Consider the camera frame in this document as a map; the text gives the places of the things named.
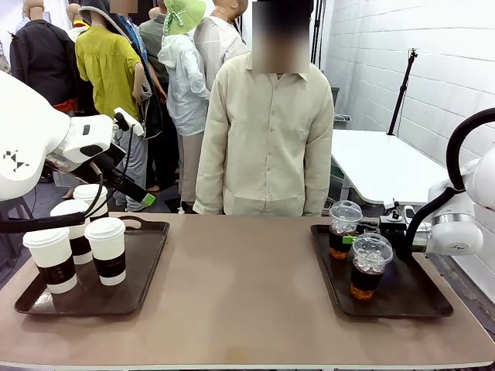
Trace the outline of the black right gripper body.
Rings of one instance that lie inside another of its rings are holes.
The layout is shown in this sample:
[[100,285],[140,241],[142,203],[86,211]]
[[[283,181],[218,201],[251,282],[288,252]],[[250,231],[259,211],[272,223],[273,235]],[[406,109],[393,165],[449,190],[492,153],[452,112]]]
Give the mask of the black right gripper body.
[[381,236],[391,244],[398,259],[410,258],[410,250],[405,246],[407,223],[402,218],[389,220],[386,216],[381,216],[379,230]]

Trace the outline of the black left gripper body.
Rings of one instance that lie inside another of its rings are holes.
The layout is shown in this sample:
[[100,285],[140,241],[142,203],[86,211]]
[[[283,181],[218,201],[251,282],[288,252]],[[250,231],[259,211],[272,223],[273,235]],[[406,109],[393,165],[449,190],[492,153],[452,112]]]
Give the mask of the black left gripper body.
[[122,174],[122,170],[118,166],[124,157],[125,151],[117,145],[111,144],[107,151],[95,155],[80,165],[75,170],[75,176],[87,184],[98,183],[98,173],[90,166],[94,164],[103,175],[104,185],[116,186],[120,182]]

